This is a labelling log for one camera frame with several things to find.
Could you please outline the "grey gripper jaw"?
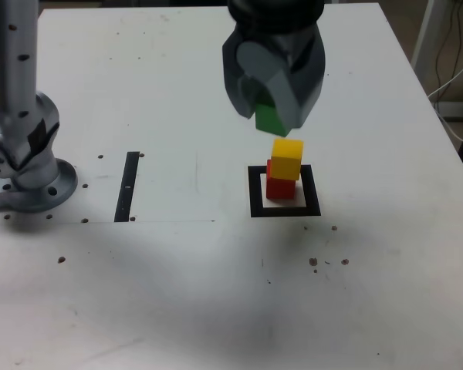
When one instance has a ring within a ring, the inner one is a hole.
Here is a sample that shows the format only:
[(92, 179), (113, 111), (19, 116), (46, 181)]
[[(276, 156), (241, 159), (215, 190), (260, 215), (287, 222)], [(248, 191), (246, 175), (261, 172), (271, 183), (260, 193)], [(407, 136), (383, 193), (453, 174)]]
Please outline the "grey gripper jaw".
[(275, 106), (283, 127), (290, 131), (303, 126), (319, 98), (326, 67), (323, 41), (317, 39), (306, 54), (306, 64), (291, 70), (286, 59), (256, 42), (244, 42), (236, 59), (244, 75), (239, 84), (242, 106), (239, 112), (249, 118), (261, 97)]
[(231, 34), (222, 46), (225, 89), (236, 112), (250, 119), (255, 112), (255, 83), (244, 72), (237, 60), (238, 47), (242, 44), (240, 34)]

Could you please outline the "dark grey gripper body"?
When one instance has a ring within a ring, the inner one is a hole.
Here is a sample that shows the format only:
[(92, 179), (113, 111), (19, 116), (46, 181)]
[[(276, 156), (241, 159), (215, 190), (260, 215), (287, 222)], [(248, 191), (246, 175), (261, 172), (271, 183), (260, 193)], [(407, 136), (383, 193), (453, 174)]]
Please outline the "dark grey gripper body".
[(237, 24), (231, 34), (231, 60), (246, 43), (258, 45), (286, 62), (324, 62), (324, 44), (316, 23), (297, 29), (261, 29)]

